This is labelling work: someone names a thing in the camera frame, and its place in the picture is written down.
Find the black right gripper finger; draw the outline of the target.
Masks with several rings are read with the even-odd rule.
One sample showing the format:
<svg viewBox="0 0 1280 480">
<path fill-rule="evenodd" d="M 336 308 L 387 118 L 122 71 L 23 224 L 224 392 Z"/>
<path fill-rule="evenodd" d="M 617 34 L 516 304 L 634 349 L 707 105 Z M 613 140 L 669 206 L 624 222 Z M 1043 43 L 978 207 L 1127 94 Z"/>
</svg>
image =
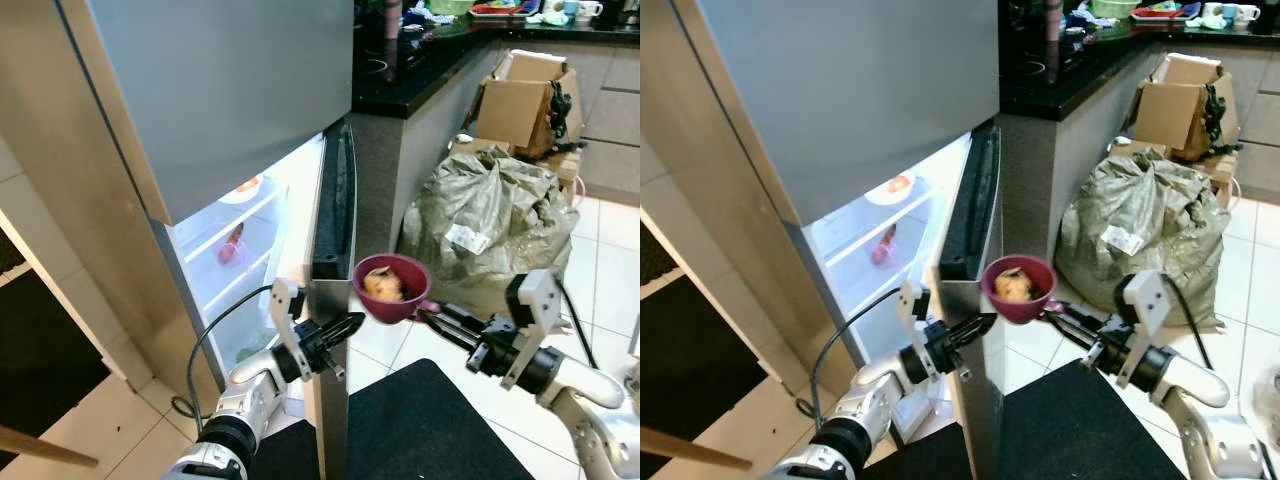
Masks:
<svg viewBox="0 0 1280 480">
<path fill-rule="evenodd" d="M 1046 320 L 1053 325 L 1053 320 L 1056 317 L 1070 317 L 1071 320 L 1079 323 L 1082 326 L 1092 332 L 1096 332 L 1098 334 L 1106 324 L 1105 317 L 1097 317 L 1094 315 L 1091 315 L 1085 310 L 1082 310 L 1073 303 L 1048 302 L 1046 305 Z"/>
<path fill-rule="evenodd" d="M 447 340 L 480 340 L 486 324 L 456 305 L 419 307 L 419 319 Z"/>
<path fill-rule="evenodd" d="M 1056 317 L 1053 328 L 1073 344 L 1083 349 L 1092 349 L 1100 343 L 1100 334 L 1092 332 L 1070 317 Z"/>
<path fill-rule="evenodd" d="M 453 320 L 429 320 L 428 325 L 442 338 L 465 351 L 475 351 L 483 343 L 483 326 Z"/>
</svg>

